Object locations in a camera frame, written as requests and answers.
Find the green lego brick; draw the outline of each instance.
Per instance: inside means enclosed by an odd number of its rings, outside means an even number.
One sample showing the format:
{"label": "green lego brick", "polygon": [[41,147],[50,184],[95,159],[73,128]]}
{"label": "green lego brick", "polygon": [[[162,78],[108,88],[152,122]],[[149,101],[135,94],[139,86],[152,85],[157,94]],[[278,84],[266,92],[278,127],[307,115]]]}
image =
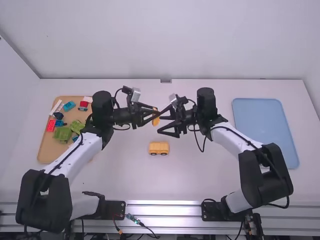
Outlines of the green lego brick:
{"label": "green lego brick", "polygon": [[53,137],[60,141],[61,144],[66,144],[71,137],[71,129],[69,127],[59,127],[55,130]]}
{"label": "green lego brick", "polygon": [[80,135],[80,130],[83,129],[84,127],[85,125],[78,120],[73,121],[70,125],[71,131],[75,132],[78,135]]}

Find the small orange object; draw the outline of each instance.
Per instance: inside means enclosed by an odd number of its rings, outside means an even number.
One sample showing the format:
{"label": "small orange object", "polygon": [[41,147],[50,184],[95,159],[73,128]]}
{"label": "small orange object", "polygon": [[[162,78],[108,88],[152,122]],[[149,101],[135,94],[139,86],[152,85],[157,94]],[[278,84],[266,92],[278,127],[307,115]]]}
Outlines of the small orange object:
{"label": "small orange object", "polygon": [[55,130],[56,120],[50,119],[48,125],[46,126],[47,132],[53,132]]}
{"label": "small orange object", "polygon": [[169,143],[166,141],[152,141],[149,144],[150,155],[168,155],[169,154]]}
{"label": "small orange object", "polygon": [[[158,108],[156,108],[156,107],[153,107],[152,109],[155,110],[155,111],[158,111]],[[152,120],[152,126],[154,126],[154,127],[157,126],[159,123],[160,123],[160,117],[159,116]]]}

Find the blue plastic mat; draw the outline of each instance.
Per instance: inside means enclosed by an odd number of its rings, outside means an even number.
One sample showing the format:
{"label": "blue plastic mat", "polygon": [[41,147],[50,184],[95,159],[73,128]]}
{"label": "blue plastic mat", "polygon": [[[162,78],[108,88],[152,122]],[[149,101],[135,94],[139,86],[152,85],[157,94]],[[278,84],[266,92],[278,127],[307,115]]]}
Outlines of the blue plastic mat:
{"label": "blue plastic mat", "polygon": [[287,168],[299,167],[296,147],[279,100],[235,98],[232,108],[236,129],[263,144],[277,144],[281,148]]}

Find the red lego brick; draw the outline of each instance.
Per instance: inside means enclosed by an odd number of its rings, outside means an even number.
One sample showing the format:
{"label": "red lego brick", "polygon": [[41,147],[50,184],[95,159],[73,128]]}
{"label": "red lego brick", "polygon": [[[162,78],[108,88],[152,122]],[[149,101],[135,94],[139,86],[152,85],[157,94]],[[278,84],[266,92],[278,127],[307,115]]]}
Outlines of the red lego brick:
{"label": "red lego brick", "polygon": [[80,107],[85,107],[85,108],[87,108],[87,107],[88,107],[88,104],[89,104],[89,102],[87,102],[87,101],[80,101]]}
{"label": "red lego brick", "polygon": [[53,132],[55,130],[56,120],[50,119],[48,125],[46,126],[47,132]]}

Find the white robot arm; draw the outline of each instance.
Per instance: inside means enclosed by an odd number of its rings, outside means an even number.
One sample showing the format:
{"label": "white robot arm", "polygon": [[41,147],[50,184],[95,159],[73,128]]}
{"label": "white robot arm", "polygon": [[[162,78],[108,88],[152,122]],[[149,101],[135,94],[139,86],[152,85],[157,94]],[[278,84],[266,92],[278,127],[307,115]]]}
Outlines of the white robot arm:
{"label": "white robot arm", "polygon": [[[213,203],[216,221],[232,220],[233,217],[243,215],[246,210],[286,197],[289,206],[289,195],[293,193],[293,185],[280,148],[274,144],[262,144],[250,139],[236,130],[227,119],[218,114],[214,90],[203,87],[197,90],[197,101],[172,94],[170,105],[161,114],[169,111],[169,116],[160,119],[172,120],[171,123],[159,128],[157,132],[167,136],[180,138],[180,133],[186,134],[189,126],[199,126],[199,132],[205,140],[222,145],[228,152],[238,159],[241,189],[221,198],[221,202]],[[193,103],[191,109],[184,105]],[[269,168],[262,173],[260,165]],[[202,214],[206,208],[202,203]]]}
{"label": "white robot arm", "polygon": [[42,170],[30,169],[24,174],[15,216],[17,223],[60,233],[73,219],[88,215],[110,219],[114,202],[125,205],[123,201],[106,201],[104,195],[95,192],[85,191],[80,196],[70,192],[77,174],[110,141],[114,125],[131,125],[136,129],[160,115],[153,106],[138,102],[141,94],[138,88],[123,86],[120,90],[127,94],[127,107],[120,108],[107,91],[96,92],[92,96],[92,114],[77,141]]}

